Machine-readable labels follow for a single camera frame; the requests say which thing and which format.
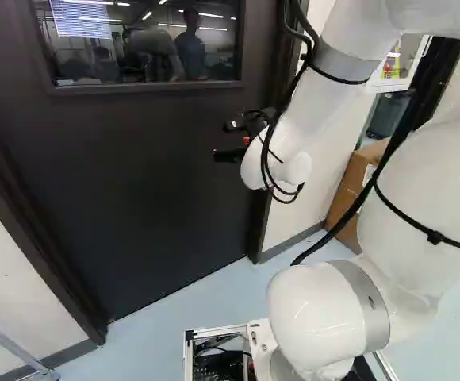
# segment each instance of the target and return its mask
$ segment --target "baseboard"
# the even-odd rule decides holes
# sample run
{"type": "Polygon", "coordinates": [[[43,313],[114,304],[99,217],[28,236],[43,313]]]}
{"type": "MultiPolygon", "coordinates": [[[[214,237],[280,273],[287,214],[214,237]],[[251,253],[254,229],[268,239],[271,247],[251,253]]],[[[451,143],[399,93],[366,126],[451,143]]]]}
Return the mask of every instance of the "baseboard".
{"type": "MultiPolygon", "coordinates": [[[[98,346],[92,340],[81,341],[78,344],[72,345],[62,351],[56,352],[41,360],[41,363],[47,368],[57,368],[60,365],[72,361],[80,356],[93,352],[98,346]]],[[[29,365],[13,369],[7,373],[0,375],[0,381],[17,381],[34,373],[35,370],[29,365]]]]}
{"type": "Polygon", "coordinates": [[[291,248],[295,244],[298,244],[302,240],[312,236],[317,231],[321,230],[325,225],[325,220],[318,222],[317,224],[313,225],[310,228],[298,233],[297,235],[289,238],[286,241],[283,241],[281,244],[277,244],[276,246],[267,249],[265,252],[260,252],[258,255],[257,263],[263,264],[268,260],[274,258],[277,254],[281,254],[286,249],[291,248]]]}

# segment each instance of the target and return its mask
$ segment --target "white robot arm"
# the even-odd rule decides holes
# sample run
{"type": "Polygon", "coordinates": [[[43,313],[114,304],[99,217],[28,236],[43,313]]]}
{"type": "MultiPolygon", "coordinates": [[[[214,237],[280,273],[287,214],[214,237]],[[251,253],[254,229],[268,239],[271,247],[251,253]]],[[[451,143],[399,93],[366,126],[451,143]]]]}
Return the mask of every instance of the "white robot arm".
{"type": "MultiPolygon", "coordinates": [[[[267,155],[275,182],[307,179],[303,147],[324,143],[333,117],[402,33],[460,38],[460,0],[337,0],[312,67],[271,138],[281,159],[267,155]]],[[[265,185],[261,151],[254,139],[243,158],[241,175],[251,189],[265,185]]],[[[342,379],[355,356],[416,335],[460,279],[460,106],[412,134],[377,185],[359,218],[361,256],[290,267],[268,287],[281,358],[302,379],[342,379]]]]}

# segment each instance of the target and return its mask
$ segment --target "dark gray door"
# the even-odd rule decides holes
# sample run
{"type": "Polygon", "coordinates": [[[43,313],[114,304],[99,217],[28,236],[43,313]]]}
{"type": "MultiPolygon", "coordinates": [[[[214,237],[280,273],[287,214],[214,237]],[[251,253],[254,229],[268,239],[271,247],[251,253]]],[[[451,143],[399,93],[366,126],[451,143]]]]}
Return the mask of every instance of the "dark gray door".
{"type": "Polygon", "coordinates": [[[0,0],[0,138],[121,318],[244,256],[250,192],[211,150],[240,144],[225,119],[266,105],[276,3],[109,3],[0,0]]]}

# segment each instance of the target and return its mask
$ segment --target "cardboard box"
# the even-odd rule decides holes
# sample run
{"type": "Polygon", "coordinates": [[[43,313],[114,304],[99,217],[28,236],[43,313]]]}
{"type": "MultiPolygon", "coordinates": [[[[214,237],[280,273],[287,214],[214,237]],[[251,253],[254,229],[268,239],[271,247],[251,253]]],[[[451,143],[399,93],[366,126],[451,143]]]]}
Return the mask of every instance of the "cardboard box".
{"type": "MultiPolygon", "coordinates": [[[[360,192],[362,192],[362,189],[364,189],[364,186],[370,180],[374,170],[380,163],[388,143],[388,138],[383,139],[361,148],[351,155],[347,170],[344,172],[341,184],[335,193],[331,208],[328,211],[325,222],[326,230],[331,229],[339,221],[360,192]]],[[[352,252],[360,254],[362,249],[357,239],[357,221],[358,214],[345,225],[336,238],[352,252]]]]}

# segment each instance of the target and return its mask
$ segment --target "door window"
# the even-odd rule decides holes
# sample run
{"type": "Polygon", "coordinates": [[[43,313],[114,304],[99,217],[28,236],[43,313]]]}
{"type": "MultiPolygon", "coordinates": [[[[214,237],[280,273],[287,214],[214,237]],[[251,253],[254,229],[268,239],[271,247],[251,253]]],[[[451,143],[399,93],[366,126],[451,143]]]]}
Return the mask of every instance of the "door window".
{"type": "Polygon", "coordinates": [[[58,87],[236,80],[240,1],[35,0],[58,87]]]}

